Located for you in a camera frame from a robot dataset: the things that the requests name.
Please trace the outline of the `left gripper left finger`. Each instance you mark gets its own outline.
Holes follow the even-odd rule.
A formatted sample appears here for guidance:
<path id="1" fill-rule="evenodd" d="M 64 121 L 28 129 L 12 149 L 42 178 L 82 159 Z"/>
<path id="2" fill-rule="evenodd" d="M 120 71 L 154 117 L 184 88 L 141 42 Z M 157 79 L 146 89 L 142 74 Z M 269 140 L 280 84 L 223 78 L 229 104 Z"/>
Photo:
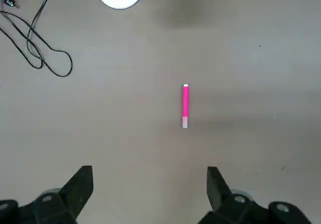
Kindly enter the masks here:
<path id="1" fill-rule="evenodd" d="M 26 205 L 1 200 L 1 223 L 77 223 L 93 188 L 92 166 L 82 166 L 63 187 L 48 189 Z"/>

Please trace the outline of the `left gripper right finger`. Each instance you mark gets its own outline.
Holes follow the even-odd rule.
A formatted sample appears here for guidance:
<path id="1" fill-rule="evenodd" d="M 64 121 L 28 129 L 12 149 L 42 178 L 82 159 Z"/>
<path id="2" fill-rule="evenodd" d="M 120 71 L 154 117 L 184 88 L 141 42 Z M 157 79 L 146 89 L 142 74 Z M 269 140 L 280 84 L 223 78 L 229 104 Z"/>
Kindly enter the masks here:
<path id="1" fill-rule="evenodd" d="M 212 210 L 199 223 L 311 223 L 291 203 L 274 201 L 264 208 L 242 193 L 233 193 L 217 167 L 207 168 L 207 196 Z"/>

